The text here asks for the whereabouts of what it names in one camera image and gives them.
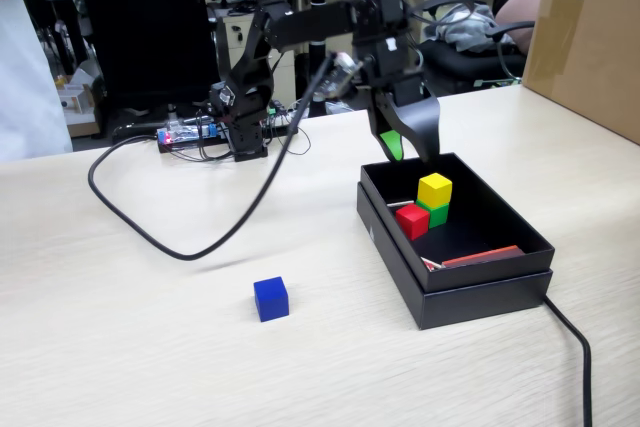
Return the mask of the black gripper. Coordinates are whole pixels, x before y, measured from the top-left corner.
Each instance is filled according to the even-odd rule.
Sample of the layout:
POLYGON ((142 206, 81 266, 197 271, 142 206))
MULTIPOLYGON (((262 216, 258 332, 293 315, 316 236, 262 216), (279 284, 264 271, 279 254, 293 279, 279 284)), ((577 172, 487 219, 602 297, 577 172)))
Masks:
POLYGON ((423 163, 440 155, 440 104, 422 74, 391 79, 372 88, 368 118, 370 130, 389 161, 404 158, 402 137, 423 163))

